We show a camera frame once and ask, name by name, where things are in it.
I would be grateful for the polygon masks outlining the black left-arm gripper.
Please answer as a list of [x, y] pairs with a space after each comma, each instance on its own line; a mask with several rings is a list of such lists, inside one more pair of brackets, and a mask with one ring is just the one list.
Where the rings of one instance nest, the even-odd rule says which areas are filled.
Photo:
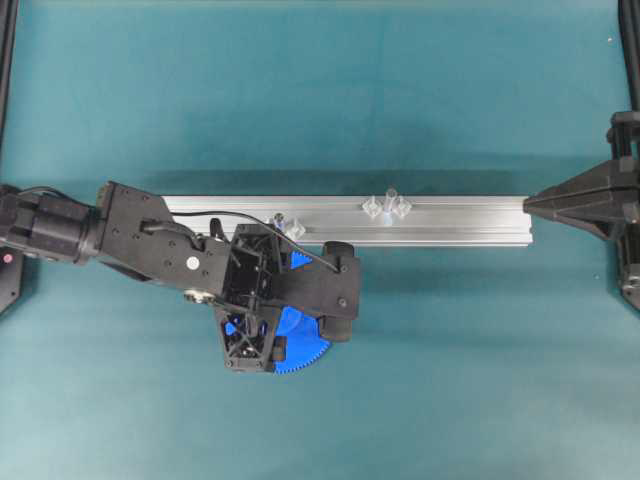
[[98, 259], [110, 268], [236, 311], [290, 305], [320, 318], [324, 340], [351, 339], [361, 287], [353, 245], [329, 241], [313, 255], [256, 223], [239, 224], [229, 240], [198, 236], [162, 197], [115, 182], [101, 188], [97, 207]]

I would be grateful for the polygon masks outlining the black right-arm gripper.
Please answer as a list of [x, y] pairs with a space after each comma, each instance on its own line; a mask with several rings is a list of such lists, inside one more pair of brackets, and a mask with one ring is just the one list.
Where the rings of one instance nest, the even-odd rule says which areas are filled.
[[[619, 288], [630, 305], [638, 305], [639, 113], [615, 113], [607, 139], [611, 145], [611, 160], [527, 198], [523, 210], [531, 216], [585, 231], [601, 240], [615, 240]], [[552, 200], [613, 192], [614, 205], [621, 214], [621, 219], [617, 221], [572, 217], [551, 207], [537, 205]]]

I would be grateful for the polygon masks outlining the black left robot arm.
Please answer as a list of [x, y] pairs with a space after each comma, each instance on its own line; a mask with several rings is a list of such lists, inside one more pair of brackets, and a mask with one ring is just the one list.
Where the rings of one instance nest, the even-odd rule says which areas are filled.
[[1, 243], [38, 259], [96, 260], [139, 282], [187, 292], [222, 309], [236, 336], [273, 333], [285, 307], [319, 320], [333, 341], [350, 337], [358, 316], [360, 261], [351, 245], [328, 242], [319, 255], [272, 224], [238, 213], [232, 235], [224, 211], [205, 213], [209, 232], [184, 224], [165, 200], [108, 182], [96, 205], [50, 187], [1, 188]]

